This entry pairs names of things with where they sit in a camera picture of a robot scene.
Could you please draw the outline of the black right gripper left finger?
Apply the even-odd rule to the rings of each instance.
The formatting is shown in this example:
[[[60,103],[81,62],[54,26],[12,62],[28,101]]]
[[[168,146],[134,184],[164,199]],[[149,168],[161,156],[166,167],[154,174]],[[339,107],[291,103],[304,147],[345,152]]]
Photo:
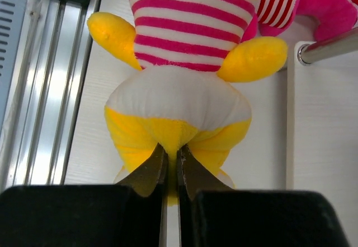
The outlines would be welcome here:
[[[161,146],[111,185],[29,185],[1,194],[2,246],[165,246]]]

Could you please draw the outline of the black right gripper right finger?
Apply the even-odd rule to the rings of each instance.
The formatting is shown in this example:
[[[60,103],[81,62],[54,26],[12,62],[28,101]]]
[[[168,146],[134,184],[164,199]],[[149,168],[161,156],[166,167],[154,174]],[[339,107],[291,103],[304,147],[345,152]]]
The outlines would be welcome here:
[[[330,202],[304,190],[235,190],[177,154],[181,246],[348,246]]]

